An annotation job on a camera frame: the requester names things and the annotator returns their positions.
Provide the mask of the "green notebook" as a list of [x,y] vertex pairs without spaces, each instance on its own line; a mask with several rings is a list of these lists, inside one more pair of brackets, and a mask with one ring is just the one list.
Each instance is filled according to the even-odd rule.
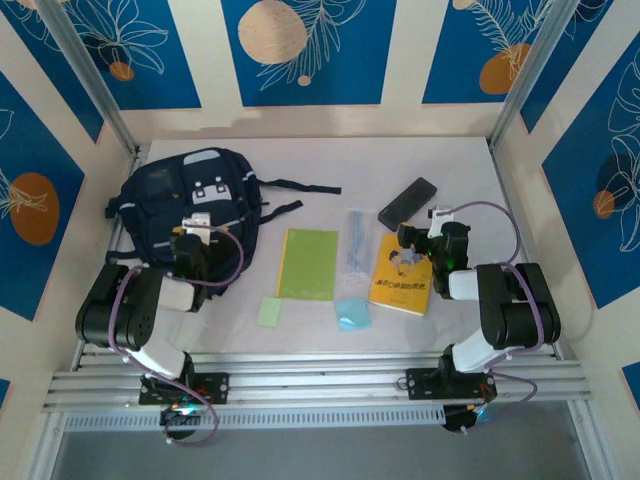
[[289,228],[284,237],[276,296],[332,301],[339,232]]

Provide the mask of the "black connector box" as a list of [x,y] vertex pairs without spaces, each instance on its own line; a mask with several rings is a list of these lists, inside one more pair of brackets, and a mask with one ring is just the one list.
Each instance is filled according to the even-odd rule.
[[484,414],[487,405],[445,405],[443,407],[445,424],[443,428],[453,433],[464,433],[476,426],[479,418]]
[[200,423],[200,416],[193,413],[191,407],[170,406],[160,413],[159,425],[169,443],[186,440],[196,433],[194,429]]

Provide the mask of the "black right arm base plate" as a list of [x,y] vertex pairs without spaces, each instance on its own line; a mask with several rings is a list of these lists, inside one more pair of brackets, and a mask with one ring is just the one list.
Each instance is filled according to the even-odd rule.
[[410,400],[464,400],[491,402],[497,396],[494,378],[485,373],[445,372],[439,368],[406,370]]

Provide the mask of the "aluminium frame post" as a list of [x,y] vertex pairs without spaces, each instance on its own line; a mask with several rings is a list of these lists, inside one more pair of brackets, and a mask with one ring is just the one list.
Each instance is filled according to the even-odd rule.
[[120,115],[119,107],[86,50],[71,20],[57,0],[34,0],[36,10],[87,95],[111,128],[124,151],[138,152],[138,143]]
[[511,90],[488,138],[489,151],[494,154],[524,105],[532,88],[559,42],[565,27],[573,16],[580,0],[553,0],[549,15],[544,20],[534,40],[524,65],[521,67]]

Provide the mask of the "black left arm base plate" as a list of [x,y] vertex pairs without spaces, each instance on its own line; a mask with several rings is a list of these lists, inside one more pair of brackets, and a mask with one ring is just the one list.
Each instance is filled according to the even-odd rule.
[[[224,405],[229,393],[229,377],[227,373],[194,373],[184,378],[186,385],[209,403]],[[193,395],[169,385],[168,383],[141,377],[141,388],[138,403],[140,405],[200,404]]]

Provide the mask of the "aluminium table side rail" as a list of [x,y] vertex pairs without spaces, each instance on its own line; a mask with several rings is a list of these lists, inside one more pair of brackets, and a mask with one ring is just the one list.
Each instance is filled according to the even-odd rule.
[[500,211],[488,213],[486,208],[484,215],[486,219],[482,224],[488,224],[490,233],[488,242],[492,244],[489,254],[491,261],[504,262],[513,256],[517,245],[518,252],[512,264],[536,263],[537,258],[534,248],[533,236],[530,226],[525,217],[524,205],[518,193],[513,175],[507,168],[506,161],[500,159],[497,153],[492,153],[492,161],[495,168],[496,185],[500,187],[501,197],[499,204],[511,214],[516,223],[518,232],[515,232],[509,218]]
[[[139,167],[140,165],[144,164],[147,161],[150,148],[151,148],[150,143],[143,143],[142,145],[136,148],[136,153],[132,157],[132,160],[127,170],[126,177],[129,177],[137,167]],[[107,243],[107,246],[106,246],[107,251],[118,249],[123,242],[122,238],[124,235],[124,229],[122,227],[122,222],[120,220],[110,220],[110,226],[111,226],[110,237],[109,237],[109,242]],[[86,342],[84,340],[77,341],[74,354],[70,363],[70,371],[75,372],[80,368],[81,358],[84,354],[85,345],[86,345]]]

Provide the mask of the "green sticky note pad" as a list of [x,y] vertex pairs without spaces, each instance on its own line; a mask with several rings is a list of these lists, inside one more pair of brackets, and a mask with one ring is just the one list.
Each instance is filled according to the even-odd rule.
[[260,302],[256,324],[265,328],[276,328],[279,324],[282,300],[275,297],[263,297]]

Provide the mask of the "blue sticky note pad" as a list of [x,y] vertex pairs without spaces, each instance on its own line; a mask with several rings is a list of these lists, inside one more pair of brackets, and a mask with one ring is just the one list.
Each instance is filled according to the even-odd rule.
[[339,300],[334,304],[338,328],[342,332],[369,328],[372,324],[363,298]]

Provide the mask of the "navy blue backpack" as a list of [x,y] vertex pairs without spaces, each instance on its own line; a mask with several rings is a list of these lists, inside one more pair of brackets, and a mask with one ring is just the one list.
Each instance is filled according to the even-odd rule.
[[215,279],[208,297],[222,295],[226,281],[236,279],[253,260],[261,225],[302,207],[295,201],[265,215],[258,178],[240,153],[209,147],[160,159],[139,167],[105,209],[120,217],[134,249],[110,251],[107,260],[139,259],[172,273],[169,242],[174,227],[185,217],[208,212],[211,217],[211,267]]

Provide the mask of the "aluminium mounting rail frame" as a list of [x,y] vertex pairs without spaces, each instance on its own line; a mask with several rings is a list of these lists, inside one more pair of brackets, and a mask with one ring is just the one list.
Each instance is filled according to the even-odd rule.
[[[197,372],[230,376],[227,405],[240,408],[352,407],[408,404],[398,380],[409,368],[434,367],[435,353],[194,354]],[[588,400],[580,363],[549,348],[498,365],[498,401],[514,402],[535,382],[537,401]],[[140,373],[119,356],[88,347],[77,370],[54,373],[43,409],[74,412],[135,409]]]

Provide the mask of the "yellow book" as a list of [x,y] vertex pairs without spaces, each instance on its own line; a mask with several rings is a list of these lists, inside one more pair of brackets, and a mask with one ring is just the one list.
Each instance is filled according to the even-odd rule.
[[423,316],[431,291],[432,266],[414,246],[401,247],[392,233],[382,236],[368,301]]

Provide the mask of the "black pencil case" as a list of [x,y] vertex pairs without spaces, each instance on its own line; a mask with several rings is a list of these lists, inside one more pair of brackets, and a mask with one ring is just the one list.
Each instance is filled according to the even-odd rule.
[[396,231],[401,223],[408,221],[436,193],[436,186],[423,177],[418,177],[378,213],[377,219],[390,231]]

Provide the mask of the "clear bag of blue pens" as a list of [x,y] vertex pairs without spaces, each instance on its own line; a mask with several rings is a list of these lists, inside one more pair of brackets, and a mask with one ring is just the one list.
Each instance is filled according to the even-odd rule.
[[338,278],[341,282],[360,287],[371,279],[375,224],[373,210],[346,211],[339,237]]

